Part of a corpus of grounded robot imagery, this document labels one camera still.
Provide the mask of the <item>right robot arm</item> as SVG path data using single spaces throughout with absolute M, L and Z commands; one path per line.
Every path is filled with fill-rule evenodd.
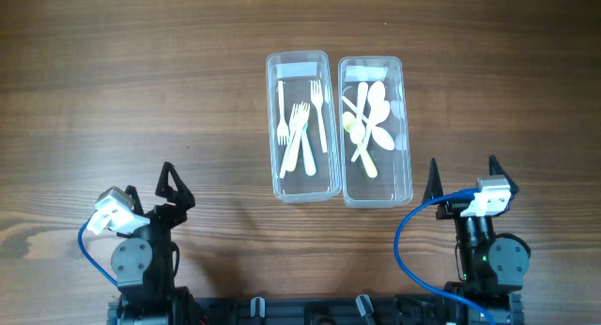
M 519 192 L 495 156 L 489 175 L 476 180 L 473 198 L 448 198 L 437 204 L 436 218 L 455 223 L 455 258 L 463 277 L 444 290 L 485 309 L 497 324 L 523 324 L 521 296 L 532 250 L 521 238 L 494 231 L 493 219 L 507 212 Z

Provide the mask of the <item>light blue plastic fork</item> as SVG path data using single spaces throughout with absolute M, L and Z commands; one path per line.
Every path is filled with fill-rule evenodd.
M 313 156 L 313 152 L 311 150 L 308 134 L 307 134 L 308 124 L 303 126 L 301 132 L 301 145 L 302 145 L 302 153 L 303 153 L 303 163 L 305 174 L 309 177 L 312 177 L 316 174 L 316 164 Z

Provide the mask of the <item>cream yellow plastic fork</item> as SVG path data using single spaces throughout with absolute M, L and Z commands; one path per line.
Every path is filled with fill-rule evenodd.
M 310 104 L 308 102 L 302 102 L 299 104 L 299 111 L 297 116 L 297 127 L 292 139 L 292 148 L 290 150 L 290 154 L 287 162 L 287 172 L 292 172 L 296 167 L 296 161 L 298 159 L 298 151 L 300 148 L 301 141 L 301 129 L 302 126 L 308 120 L 310 113 Z

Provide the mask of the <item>white long plastic fork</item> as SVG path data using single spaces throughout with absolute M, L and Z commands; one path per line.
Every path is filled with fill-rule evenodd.
M 317 123 L 318 123 L 319 135 L 320 135 L 321 149 L 322 149 L 323 153 L 327 153 L 328 152 L 327 140 L 326 140 L 326 133 L 325 133 L 325 125 L 324 125 L 324 120 L 323 120 L 323 115 L 322 115 L 322 106 L 324 103 L 324 97 L 323 97 L 321 82 L 319 80 L 312 80 L 310 82 L 310 87 L 311 87 L 311 103 L 315 106 L 316 113 L 317 113 Z

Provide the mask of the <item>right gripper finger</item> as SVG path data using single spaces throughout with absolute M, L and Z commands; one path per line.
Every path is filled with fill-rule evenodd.
M 444 195 L 439 169 L 435 158 L 430 161 L 428 180 L 424 189 L 422 203 L 426 203 Z
M 519 187 L 517 184 L 511 179 L 511 177 L 503 170 L 501 164 L 495 155 L 490 155 L 488 158 L 488 167 L 489 167 L 489 175 L 490 176 L 504 176 L 510 186 L 511 193 L 518 193 Z

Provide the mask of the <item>white upside-down plastic fork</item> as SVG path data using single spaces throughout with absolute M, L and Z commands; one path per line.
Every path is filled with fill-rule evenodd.
M 279 109 L 279 121 L 276 128 L 278 145 L 286 146 L 288 143 L 289 129 L 285 121 L 285 95 L 284 95 L 284 82 L 280 80 L 277 83 L 277 94 L 278 94 L 278 109 Z

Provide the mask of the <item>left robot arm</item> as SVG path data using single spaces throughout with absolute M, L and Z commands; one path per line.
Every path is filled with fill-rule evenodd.
M 115 248 L 111 265 L 116 274 L 117 301 L 108 304 L 108 325 L 115 324 L 195 324 L 202 309 L 190 290 L 175 286 L 180 251 L 172 241 L 171 230 L 187 221 L 187 211 L 195 206 L 192 192 L 175 167 L 165 162 L 155 195 L 166 200 L 144 212 L 134 187 L 126 188 L 133 198 L 134 213 L 149 223 L 132 231 Z

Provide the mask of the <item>yellow plastic spoon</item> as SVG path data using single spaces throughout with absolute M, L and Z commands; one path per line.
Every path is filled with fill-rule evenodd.
M 352 113 L 349 111 L 346 111 L 343 113 L 343 127 L 344 127 L 344 130 L 349 134 L 349 137 L 350 137 L 351 126 L 352 126 L 355 118 L 356 117 L 354 115 L 352 115 Z M 356 145 L 356 148 L 357 148 L 357 151 L 359 152 L 359 157 L 362 159 L 362 164 L 365 169 L 366 175 L 369 178 L 376 178 L 378 176 L 378 171 L 377 171 L 377 168 L 376 168 L 373 160 L 371 159 L 371 156 L 368 154 L 368 152 L 366 150 L 365 142 L 363 141 L 363 139 L 358 145 Z

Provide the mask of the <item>white thick-handled plastic spoon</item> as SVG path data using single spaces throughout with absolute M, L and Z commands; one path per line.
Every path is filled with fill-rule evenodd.
M 360 82 L 358 85 L 357 92 L 357 104 L 356 104 L 356 118 L 351 126 L 350 138 L 351 141 L 358 145 L 364 136 L 365 127 L 362 124 L 363 109 L 366 102 L 368 93 L 368 84 L 366 82 Z

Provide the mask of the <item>white upside-down plastic spoon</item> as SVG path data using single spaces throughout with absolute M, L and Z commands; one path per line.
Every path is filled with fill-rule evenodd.
M 356 114 L 356 106 L 345 96 L 342 97 L 342 100 L 344 104 L 351 110 L 351 112 Z M 394 150 L 394 140 L 384 128 L 380 127 L 379 125 L 372 127 L 371 123 L 368 122 L 367 116 L 362 116 L 362 120 L 371 128 L 371 136 L 380 147 L 386 150 Z

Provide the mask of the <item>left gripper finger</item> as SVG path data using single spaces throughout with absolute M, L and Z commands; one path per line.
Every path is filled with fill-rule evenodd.
M 144 210 L 142 208 L 140 197 L 138 195 L 138 192 L 137 192 L 136 188 L 134 186 L 129 185 L 126 188 L 125 193 L 133 201 L 133 213 L 136 214 L 136 215 L 144 216 L 145 213 L 144 213 Z
M 195 198 L 183 180 L 180 178 L 176 168 L 170 162 L 164 162 L 155 189 L 155 195 L 166 199 L 181 209 L 195 207 Z

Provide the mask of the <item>large white plastic spoon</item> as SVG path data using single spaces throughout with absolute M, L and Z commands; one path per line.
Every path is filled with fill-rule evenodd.
M 381 81 L 377 81 L 369 87 L 366 100 L 369 103 L 370 112 L 371 112 L 371 107 L 373 105 L 375 105 L 378 102 L 385 101 L 385 87 Z M 371 136 L 371 128 L 367 125 L 366 136 L 363 138 L 363 141 L 365 142 L 366 147 L 369 144 L 369 140 L 371 137 L 372 137 Z

